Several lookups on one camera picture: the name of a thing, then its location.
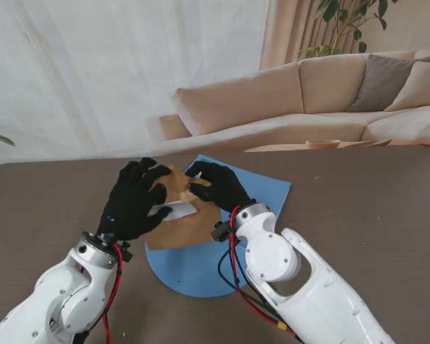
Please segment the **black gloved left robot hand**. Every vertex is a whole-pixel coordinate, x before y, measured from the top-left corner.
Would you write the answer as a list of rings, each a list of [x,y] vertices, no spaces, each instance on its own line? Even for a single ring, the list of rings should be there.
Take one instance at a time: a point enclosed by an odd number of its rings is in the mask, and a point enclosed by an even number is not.
[[[129,241],[155,229],[172,212],[164,206],[150,214],[167,197],[166,187],[156,180],[169,174],[171,169],[152,158],[128,162],[110,192],[97,234],[113,234],[117,240]]]

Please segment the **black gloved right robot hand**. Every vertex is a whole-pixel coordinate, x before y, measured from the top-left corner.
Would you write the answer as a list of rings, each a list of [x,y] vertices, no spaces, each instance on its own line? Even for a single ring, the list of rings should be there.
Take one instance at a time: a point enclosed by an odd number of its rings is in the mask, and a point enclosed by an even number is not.
[[[209,182],[208,186],[191,182],[188,190],[202,201],[215,203],[220,209],[231,213],[238,206],[245,206],[251,198],[241,185],[237,175],[227,166],[205,161],[194,162],[184,173]]]

